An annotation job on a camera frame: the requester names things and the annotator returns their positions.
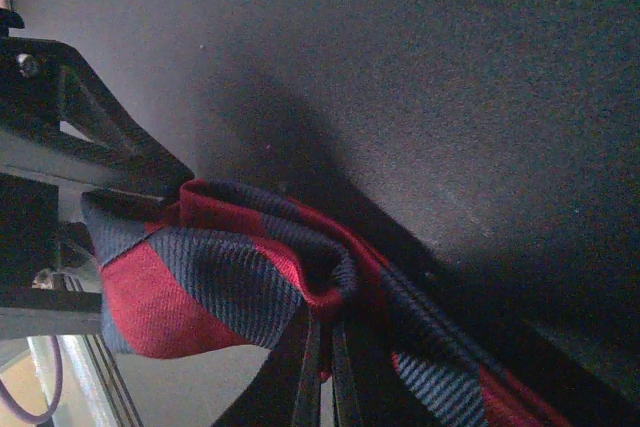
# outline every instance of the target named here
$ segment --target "screw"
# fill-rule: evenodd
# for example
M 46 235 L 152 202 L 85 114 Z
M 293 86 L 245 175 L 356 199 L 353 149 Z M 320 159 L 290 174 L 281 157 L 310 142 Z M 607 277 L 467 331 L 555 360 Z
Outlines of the screw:
M 40 73 L 40 63 L 33 55 L 20 54 L 16 60 L 20 66 L 20 73 L 25 79 L 30 79 Z

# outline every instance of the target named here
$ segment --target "metal bar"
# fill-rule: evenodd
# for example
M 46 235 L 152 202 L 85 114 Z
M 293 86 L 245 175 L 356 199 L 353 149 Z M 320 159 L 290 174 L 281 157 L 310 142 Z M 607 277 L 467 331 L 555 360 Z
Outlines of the metal bar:
M 0 286 L 0 340 L 100 333 L 101 305 L 100 294 Z
M 7 168 L 56 184 L 79 182 L 155 197 L 171 196 L 193 178 L 182 162 L 136 124 L 78 51 L 60 42 L 17 37 L 2 38 L 0 45 L 7 77 L 0 89 L 6 139 L 0 140 L 7 151 L 2 162 Z M 21 55 L 39 66 L 27 78 L 15 65 Z M 45 97 L 36 98 L 43 89 Z M 43 121 L 43 104 L 93 143 Z M 36 155 L 19 155 L 28 148 L 24 142 L 36 144 L 31 148 Z
M 320 422 L 320 324 L 302 305 L 249 387 L 214 424 L 309 426 Z
M 333 375 L 339 427 L 440 425 L 399 379 L 379 336 L 353 313 L 333 330 Z
M 69 277 L 69 285 L 74 291 L 84 292 L 84 289 L 82 288 L 82 282 L 80 282 L 78 279 L 72 279 Z M 111 399 L 112 397 L 111 394 L 113 391 L 115 391 L 118 396 L 118 399 L 120 401 L 120 408 L 118 408 L 118 406 L 114 407 L 116 415 L 120 420 L 122 420 L 122 417 L 120 416 L 120 410 L 123 410 L 128 419 L 128 423 L 126 425 L 131 427 L 142 426 L 142 419 L 138 414 L 138 410 L 135 408 L 133 399 L 129 394 L 129 389 L 127 389 L 124 379 L 122 378 L 122 374 L 120 373 L 120 369 L 118 368 L 118 364 L 116 363 L 116 359 L 113 357 L 113 355 L 111 354 L 111 351 L 105 344 L 102 334 L 93 335 L 93 336 L 84 336 L 84 338 L 85 338 L 85 341 L 87 342 L 88 349 L 92 351 L 92 354 L 94 355 L 94 357 L 97 357 L 95 356 L 95 351 L 96 350 L 98 351 L 98 353 L 100 354 L 100 358 L 102 359 L 102 364 L 104 365 L 104 370 L 109 375 L 109 380 L 111 384 L 107 382 L 106 384 L 103 384 L 103 385 L 105 387 L 105 391 L 107 392 L 110 398 L 110 401 L 113 404 L 115 404 L 115 401 Z M 93 341 L 96 349 L 93 349 L 93 347 L 89 345 L 90 340 Z M 99 365 L 97 363 L 97 358 L 94 358 L 94 363 L 96 364 L 96 366 Z
M 75 279 L 72 279 L 71 277 L 67 277 L 66 280 L 67 280 L 68 284 L 71 285 L 73 291 L 77 291 L 78 290 L 76 288 L 76 282 L 77 281 Z M 113 398 L 111 396 L 110 389 L 109 389 L 109 383 L 107 382 L 107 378 L 105 376 L 105 373 L 104 373 L 103 369 L 100 368 L 101 364 L 98 362 L 98 356 L 96 355 L 95 350 L 93 348 L 93 345 L 91 343 L 91 340 L 95 340 L 94 336 L 83 335 L 83 336 L 79 336 L 78 340 L 82 344 L 84 344 L 84 350 L 85 350 L 85 352 L 87 352 L 89 354 L 89 358 L 91 359 L 91 363 L 93 365 L 94 371 L 96 373 L 96 376 L 98 377 L 98 382 L 102 386 L 102 391 L 105 393 L 105 397 L 106 397 L 107 401 L 109 402 L 109 407 L 110 407 L 111 412 L 113 414 L 115 414 L 115 417 L 117 417 L 118 425 L 125 425 L 123 420 L 122 420 L 122 417 L 120 416 L 120 411 L 116 407 L 115 401 L 113 400 Z

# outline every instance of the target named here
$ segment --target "dark gray surface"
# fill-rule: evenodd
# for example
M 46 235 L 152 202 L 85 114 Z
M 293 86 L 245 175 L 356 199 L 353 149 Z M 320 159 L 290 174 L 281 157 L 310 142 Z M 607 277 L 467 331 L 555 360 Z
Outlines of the dark gray surface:
M 0 174 L 0 286 L 31 286 L 53 266 L 57 194 L 52 185 Z
M 200 176 L 375 239 L 349 179 L 488 298 L 637 347 L 638 0 L 14 7 Z

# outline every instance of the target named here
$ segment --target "red and navy striped fabric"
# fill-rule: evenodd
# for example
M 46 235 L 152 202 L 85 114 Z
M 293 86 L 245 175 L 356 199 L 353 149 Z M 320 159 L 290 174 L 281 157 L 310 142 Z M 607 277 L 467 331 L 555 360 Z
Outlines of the red and navy striped fabric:
M 442 425 L 569 425 L 364 239 L 308 206 L 191 181 L 159 222 L 125 219 L 90 197 L 84 212 L 115 351 L 168 359 L 272 348 L 302 302 L 326 323 L 355 304 L 395 339 L 398 376 Z

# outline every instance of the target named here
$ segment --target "wire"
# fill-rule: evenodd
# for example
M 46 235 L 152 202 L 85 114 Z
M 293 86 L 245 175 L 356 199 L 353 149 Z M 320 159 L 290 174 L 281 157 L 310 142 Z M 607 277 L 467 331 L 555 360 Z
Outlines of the wire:
M 20 420 L 27 422 L 28 424 L 42 424 L 53 417 L 53 413 L 58 408 L 60 403 L 60 396 L 62 395 L 62 353 L 60 352 L 60 344 L 55 336 L 49 337 L 51 342 L 51 348 L 53 349 L 55 374 L 56 374 L 56 386 L 53 392 L 53 399 L 51 404 L 44 414 L 34 415 L 24 410 L 13 398 L 11 393 L 7 390 L 4 383 L 0 380 L 0 400 L 7 406 L 7 408 Z

